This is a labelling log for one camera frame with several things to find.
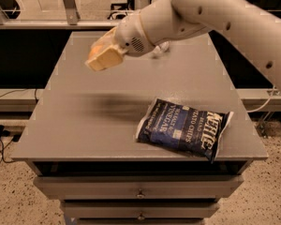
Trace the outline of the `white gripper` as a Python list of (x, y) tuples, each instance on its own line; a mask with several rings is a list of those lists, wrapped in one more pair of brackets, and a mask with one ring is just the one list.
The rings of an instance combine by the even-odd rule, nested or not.
[[(112, 45), (113, 39), (119, 44)], [(148, 40), (141, 25), (141, 13), (137, 10), (122, 19), (117, 27), (113, 27), (96, 42), (91, 49), (101, 45), (101, 53), (87, 59), (85, 65), (94, 71), (101, 71), (120, 65), (125, 54), (142, 56), (151, 52), (155, 46)]]

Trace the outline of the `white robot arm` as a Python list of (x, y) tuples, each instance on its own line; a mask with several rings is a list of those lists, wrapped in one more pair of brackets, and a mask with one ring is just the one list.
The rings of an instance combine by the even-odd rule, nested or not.
[(170, 40), (211, 30), (281, 92), (281, 19), (246, 0), (157, 0), (127, 15), (93, 43), (86, 66), (100, 71)]

